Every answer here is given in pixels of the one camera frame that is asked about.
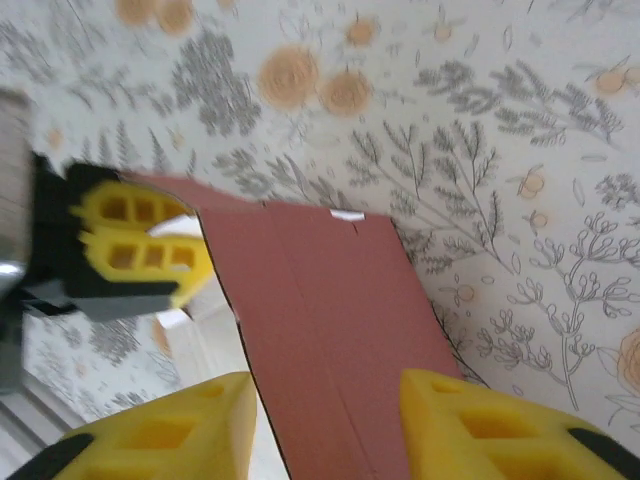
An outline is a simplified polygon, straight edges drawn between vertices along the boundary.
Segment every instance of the brown cardboard sheet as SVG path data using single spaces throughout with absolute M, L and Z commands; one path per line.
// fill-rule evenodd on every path
M 199 210 L 294 480 L 408 480 L 400 375 L 461 378 L 389 218 L 145 179 Z

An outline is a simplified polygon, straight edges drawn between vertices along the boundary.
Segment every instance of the wallpaper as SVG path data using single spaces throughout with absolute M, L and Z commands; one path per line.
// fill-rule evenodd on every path
M 639 2 L 2 11 L 0 82 L 33 99 L 35 148 L 57 166 L 389 214 L 471 381 L 640 454 Z M 34 320 L 27 365 L 106 414 L 178 388 L 152 326 Z

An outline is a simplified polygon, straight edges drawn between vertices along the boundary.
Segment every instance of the floral wallpaper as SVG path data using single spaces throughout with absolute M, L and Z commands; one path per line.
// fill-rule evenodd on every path
M 27 3 L 0 82 L 57 166 L 389 214 L 471 381 L 640 454 L 637 1 Z M 27 326 L 87 418 L 178 388 L 151 318 Z

